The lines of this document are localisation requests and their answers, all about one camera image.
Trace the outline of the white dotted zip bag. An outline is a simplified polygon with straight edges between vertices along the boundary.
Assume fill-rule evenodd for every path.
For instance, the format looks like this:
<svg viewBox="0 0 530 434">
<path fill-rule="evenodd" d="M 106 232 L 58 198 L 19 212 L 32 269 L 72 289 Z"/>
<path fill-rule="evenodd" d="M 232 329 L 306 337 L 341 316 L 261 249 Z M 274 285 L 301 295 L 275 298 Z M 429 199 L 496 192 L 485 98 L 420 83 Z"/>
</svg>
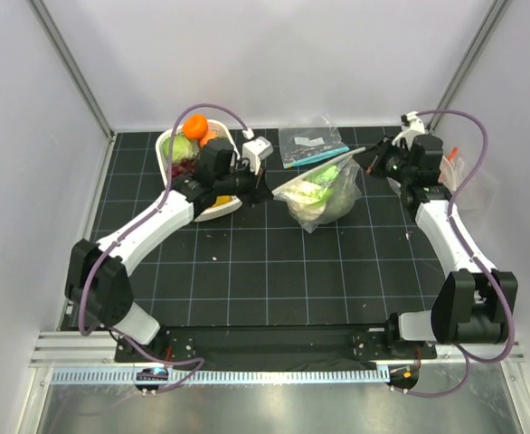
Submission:
<svg viewBox="0 0 530 434">
<path fill-rule="evenodd" d="M 363 146 L 308 170 L 275 188 L 273 198 L 284 202 L 289 214 L 308 233 L 336 222 L 363 195 L 357 183 L 360 165 L 354 157 L 366 150 Z"/>
</svg>

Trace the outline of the white perforated plastic basket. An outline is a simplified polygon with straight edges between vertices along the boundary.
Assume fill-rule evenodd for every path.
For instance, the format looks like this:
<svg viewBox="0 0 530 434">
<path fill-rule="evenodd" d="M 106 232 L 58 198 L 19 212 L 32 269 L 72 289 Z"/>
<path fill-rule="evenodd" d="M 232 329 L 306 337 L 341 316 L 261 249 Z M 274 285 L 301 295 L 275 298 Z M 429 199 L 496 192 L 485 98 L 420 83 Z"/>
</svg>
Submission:
<svg viewBox="0 0 530 434">
<path fill-rule="evenodd" d="M 234 156 L 238 156 L 238 148 L 235 145 L 233 141 L 232 134 L 230 133 L 229 129 L 221 122 L 214 120 L 214 119 L 208 119 L 209 124 L 209 130 L 216 131 L 218 133 L 218 137 L 224 137 L 227 139 L 227 141 L 231 144 L 232 149 L 234 150 Z M 182 134 L 182 125 L 179 125 L 176 130 L 176 135 L 183 135 Z M 160 136 L 156 139 L 155 143 L 155 150 L 156 150 L 156 160 L 158 162 L 158 167 L 161 173 L 163 185 L 167 184 L 167 174 L 166 170 L 169 163 L 169 158 L 165 156 L 163 152 L 163 142 L 168 138 L 171 137 L 172 130 L 168 129 L 167 131 L 160 134 Z M 201 148 L 199 147 L 199 141 L 193 140 L 198 145 L 198 154 L 200 153 Z M 233 200 L 230 203 L 226 203 L 223 206 L 216 207 L 216 208 L 209 208 L 206 209 L 203 213 L 201 213 L 196 219 L 196 222 L 207 222 L 210 220 L 214 220 L 220 217 L 223 217 L 229 213 L 235 212 L 241 207 L 241 201 L 233 196 Z"/>
</svg>

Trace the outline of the green netted melon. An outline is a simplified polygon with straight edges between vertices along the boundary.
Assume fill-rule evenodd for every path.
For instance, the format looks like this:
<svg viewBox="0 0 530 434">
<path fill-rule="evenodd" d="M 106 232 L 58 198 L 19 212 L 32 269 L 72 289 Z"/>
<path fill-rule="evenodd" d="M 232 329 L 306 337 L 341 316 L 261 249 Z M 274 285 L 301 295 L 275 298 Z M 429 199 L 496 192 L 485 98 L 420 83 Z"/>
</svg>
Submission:
<svg viewBox="0 0 530 434">
<path fill-rule="evenodd" d="M 323 217 L 333 221 L 348 214 L 355 202 L 360 199 L 361 192 L 352 179 L 340 179 L 333 185 L 333 192 L 327 200 Z"/>
</svg>

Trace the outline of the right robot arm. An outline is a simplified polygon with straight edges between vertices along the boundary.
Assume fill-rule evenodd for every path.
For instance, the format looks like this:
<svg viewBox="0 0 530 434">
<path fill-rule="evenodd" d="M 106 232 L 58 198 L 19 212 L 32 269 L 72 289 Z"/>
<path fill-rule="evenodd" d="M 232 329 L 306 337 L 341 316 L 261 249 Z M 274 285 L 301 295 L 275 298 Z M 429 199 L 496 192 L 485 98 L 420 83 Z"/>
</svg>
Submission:
<svg viewBox="0 0 530 434">
<path fill-rule="evenodd" d="M 440 182 L 442 158 L 442 141 L 429 134 L 399 144 L 386 137 L 355 157 L 368 175 L 399 185 L 402 206 L 445 274 L 430 310 L 399 314 L 397 326 L 383 335 L 383 348 L 394 358 L 405 357 L 416 341 L 507 348 L 514 342 L 518 282 L 513 273 L 498 270 L 468 234 L 452 193 Z"/>
</svg>

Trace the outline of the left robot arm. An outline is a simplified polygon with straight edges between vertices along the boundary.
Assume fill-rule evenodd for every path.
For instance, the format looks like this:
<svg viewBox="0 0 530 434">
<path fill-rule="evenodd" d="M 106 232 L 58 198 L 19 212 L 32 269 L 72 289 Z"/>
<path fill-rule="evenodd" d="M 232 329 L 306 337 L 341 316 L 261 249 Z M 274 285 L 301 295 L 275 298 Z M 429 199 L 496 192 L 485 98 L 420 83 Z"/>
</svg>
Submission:
<svg viewBox="0 0 530 434">
<path fill-rule="evenodd" d="M 230 195 L 253 206 L 272 199 L 264 180 L 262 160 L 271 143 L 257 137 L 237 154 L 223 137 L 201 148 L 192 172 L 171 178 L 166 190 L 142 213 L 107 237 L 82 239 L 71 249 L 65 296 L 78 308 L 78 328 L 91 333 L 86 318 L 115 329 L 136 342 L 148 362 L 164 357 L 167 341 L 160 324 L 134 299 L 129 278 L 137 265 L 169 235 L 211 208 L 220 196 Z"/>
</svg>

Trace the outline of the white cauliflower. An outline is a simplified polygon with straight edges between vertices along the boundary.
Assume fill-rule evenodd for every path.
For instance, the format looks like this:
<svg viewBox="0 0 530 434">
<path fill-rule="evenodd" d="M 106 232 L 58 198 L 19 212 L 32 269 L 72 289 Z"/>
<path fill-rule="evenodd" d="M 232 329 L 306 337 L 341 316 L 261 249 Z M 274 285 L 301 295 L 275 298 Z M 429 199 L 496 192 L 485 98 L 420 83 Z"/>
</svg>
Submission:
<svg viewBox="0 0 530 434">
<path fill-rule="evenodd" d="M 284 201 L 290 213 L 300 222 L 312 222 L 320 217 L 326 209 L 327 200 L 333 188 L 299 181 L 284 186 L 276 193 L 276 198 Z"/>
</svg>

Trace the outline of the green cucumber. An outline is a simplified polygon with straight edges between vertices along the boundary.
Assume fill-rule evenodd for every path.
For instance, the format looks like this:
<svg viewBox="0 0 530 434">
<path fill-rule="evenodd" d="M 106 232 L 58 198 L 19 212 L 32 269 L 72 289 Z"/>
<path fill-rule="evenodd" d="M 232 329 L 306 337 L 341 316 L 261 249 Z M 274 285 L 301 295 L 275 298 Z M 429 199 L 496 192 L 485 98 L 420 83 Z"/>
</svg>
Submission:
<svg viewBox="0 0 530 434">
<path fill-rule="evenodd" d="M 322 170 L 319 170 L 312 177 L 312 182 L 328 188 L 338 177 L 340 167 L 338 165 L 329 165 Z"/>
</svg>

